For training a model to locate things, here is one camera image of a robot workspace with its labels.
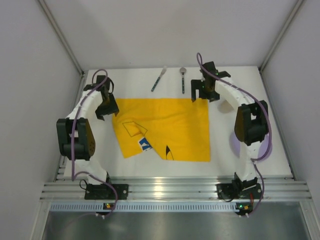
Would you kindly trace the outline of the fork with teal handle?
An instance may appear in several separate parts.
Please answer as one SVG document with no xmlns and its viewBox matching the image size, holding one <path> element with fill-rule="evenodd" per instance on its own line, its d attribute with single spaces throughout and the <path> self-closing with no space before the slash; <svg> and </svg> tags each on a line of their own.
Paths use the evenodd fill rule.
<svg viewBox="0 0 320 240">
<path fill-rule="evenodd" d="M 156 79 L 155 83 L 153 84 L 152 88 L 151 88 L 151 92 L 154 92 L 155 88 L 157 87 L 159 81 L 161 80 L 162 76 L 166 73 L 167 71 L 167 67 L 164 66 L 158 76 L 158 78 Z"/>
</svg>

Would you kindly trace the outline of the yellow printed cloth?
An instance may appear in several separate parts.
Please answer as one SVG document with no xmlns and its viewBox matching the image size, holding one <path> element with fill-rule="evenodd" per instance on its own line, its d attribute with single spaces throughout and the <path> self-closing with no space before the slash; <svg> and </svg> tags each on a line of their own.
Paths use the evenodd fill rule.
<svg viewBox="0 0 320 240">
<path fill-rule="evenodd" d="M 167 161 L 210 162 L 208 102 L 187 98 L 119 98 L 113 129 L 124 158 L 148 150 Z"/>
</svg>

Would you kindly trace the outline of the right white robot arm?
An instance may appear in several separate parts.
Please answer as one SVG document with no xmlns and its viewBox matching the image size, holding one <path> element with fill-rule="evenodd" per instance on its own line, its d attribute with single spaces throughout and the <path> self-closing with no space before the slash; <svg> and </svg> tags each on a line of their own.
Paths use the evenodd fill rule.
<svg viewBox="0 0 320 240">
<path fill-rule="evenodd" d="M 198 61 L 202 79 L 191 80 L 191 100 L 214 102 L 223 98 L 236 110 L 234 134 L 239 142 L 239 161 L 234 178 L 219 189 L 240 195 L 260 188 L 256 162 L 264 160 L 272 148 L 272 128 L 268 104 L 238 87 L 227 71 L 218 71 L 214 62 Z"/>
</svg>

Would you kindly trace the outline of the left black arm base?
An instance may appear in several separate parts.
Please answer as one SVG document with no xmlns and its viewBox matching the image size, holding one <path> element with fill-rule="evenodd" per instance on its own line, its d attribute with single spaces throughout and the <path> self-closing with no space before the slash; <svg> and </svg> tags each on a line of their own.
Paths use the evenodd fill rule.
<svg viewBox="0 0 320 240">
<path fill-rule="evenodd" d="M 115 189 L 118 200 L 126 200 L 129 193 L 128 184 L 112 184 Z M 92 185 L 88 184 L 84 195 L 85 200 L 115 200 L 116 194 L 105 184 Z"/>
</svg>

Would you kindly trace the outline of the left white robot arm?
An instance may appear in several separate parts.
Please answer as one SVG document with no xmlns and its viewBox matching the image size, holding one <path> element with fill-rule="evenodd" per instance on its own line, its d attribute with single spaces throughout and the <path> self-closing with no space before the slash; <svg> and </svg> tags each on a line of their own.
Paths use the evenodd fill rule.
<svg viewBox="0 0 320 240">
<path fill-rule="evenodd" d="M 71 113 L 56 122 L 59 151 L 71 161 L 72 180 L 80 174 L 86 174 L 92 185 L 109 180 L 108 172 L 92 159 L 98 139 L 94 137 L 90 122 L 104 121 L 107 115 L 118 115 L 120 110 L 113 91 L 114 83 L 107 74 L 94 74 Z"/>
</svg>

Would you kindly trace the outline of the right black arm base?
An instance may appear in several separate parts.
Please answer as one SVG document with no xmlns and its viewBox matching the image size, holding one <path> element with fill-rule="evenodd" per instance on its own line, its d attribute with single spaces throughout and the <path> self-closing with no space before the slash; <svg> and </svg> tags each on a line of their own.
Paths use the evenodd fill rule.
<svg viewBox="0 0 320 240">
<path fill-rule="evenodd" d="M 262 196 L 262 188 L 259 183 L 246 187 L 242 190 L 236 189 L 231 183 L 219 183 L 216 185 L 218 199 L 231 201 L 231 200 L 249 200 L 253 197 L 258 200 Z"/>
</svg>

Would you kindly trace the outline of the beige paper cup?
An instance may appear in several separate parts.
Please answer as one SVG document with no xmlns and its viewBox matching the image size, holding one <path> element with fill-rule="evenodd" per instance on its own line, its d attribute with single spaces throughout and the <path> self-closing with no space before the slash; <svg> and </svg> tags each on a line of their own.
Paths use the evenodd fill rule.
<svg viewBox="0 0 320 240">
<path fill-rule="evenodd" d="M 230 114 L 235 112 L 233 106 L 225 99 L 219 102 L 217 109 L 221 114 Z"/>
</svg>

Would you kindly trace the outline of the aluminium mounting rail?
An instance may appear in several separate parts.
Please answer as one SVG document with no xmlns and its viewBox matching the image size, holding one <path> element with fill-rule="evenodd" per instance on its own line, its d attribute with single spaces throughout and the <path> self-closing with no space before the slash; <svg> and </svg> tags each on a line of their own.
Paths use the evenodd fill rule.
<svg viewBox="0 0 320 240">
<path fill-rule="evenodd" d="M 117 184 L 128 185 L 128 200 L 130 201 L 216 201 L 218 199 L 218 184 L 230 182 L 229 178 L 115 178 Z M 311 192 L 304 181 L 292 178 L 266 178 L 264 201 L 295 202 L 311 200 Z M 43 201 L 80 201 L 85 191 L 78 180 L 69 179 L 46 182 L 40 194 Z"/>
</svg>

